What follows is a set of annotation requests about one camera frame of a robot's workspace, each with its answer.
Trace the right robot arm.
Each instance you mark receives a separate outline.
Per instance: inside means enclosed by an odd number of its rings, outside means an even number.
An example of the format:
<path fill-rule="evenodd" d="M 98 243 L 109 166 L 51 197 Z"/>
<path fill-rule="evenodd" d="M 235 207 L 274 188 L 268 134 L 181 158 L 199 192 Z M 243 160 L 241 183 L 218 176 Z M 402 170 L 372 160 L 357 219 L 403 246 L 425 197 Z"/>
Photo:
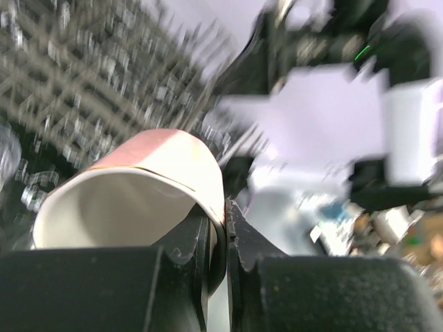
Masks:
<path fill-rule="evenodd" d="M 251 37 L 217 78 L 215 95 L 269 95 L 294 68 L 351 64 L 387 71 L 383 95 L 386 155 L 354 163 L 350 198 L 374 212 L 442 195 L 435 130 L 442 109 L 442 79 L 431 75 L 425 32 L 413 21 L 386 24 L 387 1 L 335 1 L 327 23 L 288 28 L 292 1 L 276 1 L 258 15 Z"/>

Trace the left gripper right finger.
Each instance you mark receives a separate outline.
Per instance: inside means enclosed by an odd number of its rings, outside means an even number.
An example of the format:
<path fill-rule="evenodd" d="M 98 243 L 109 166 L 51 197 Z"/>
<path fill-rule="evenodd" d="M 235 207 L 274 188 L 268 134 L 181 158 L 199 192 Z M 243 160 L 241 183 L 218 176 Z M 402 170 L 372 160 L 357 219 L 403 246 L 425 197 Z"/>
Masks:
<path fill-rule="evenodd" d="M 425 280 L 390 258 L 291 257 L 226 202 L 232 331 L 441 331 Z"/>

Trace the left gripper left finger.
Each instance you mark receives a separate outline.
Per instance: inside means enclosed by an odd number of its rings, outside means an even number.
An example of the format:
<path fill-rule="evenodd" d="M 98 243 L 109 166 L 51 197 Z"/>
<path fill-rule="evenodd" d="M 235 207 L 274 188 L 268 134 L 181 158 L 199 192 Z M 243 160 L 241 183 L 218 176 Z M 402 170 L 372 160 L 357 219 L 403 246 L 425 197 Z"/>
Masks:
<path fill-rule="evenodd" d="M 210 221 L 194 207 L 149 247 L 1 258 L 2 331 L 204 331 Z"/>

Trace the pink mug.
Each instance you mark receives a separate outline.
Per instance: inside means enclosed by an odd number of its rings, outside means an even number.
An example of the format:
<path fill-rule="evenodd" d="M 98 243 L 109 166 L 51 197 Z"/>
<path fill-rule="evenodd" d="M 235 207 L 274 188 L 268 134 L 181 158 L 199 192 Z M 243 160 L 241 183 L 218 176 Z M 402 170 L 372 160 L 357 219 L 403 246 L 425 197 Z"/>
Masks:
<path fill-rule="evenodd" d="M 34 222 L 36 249 L 149 246 L 198 205 L 210 219 L 215 292 L 226 268 L 222 173 L 209 148 L 178 129 L 136 134 L 55 188 Z"/>

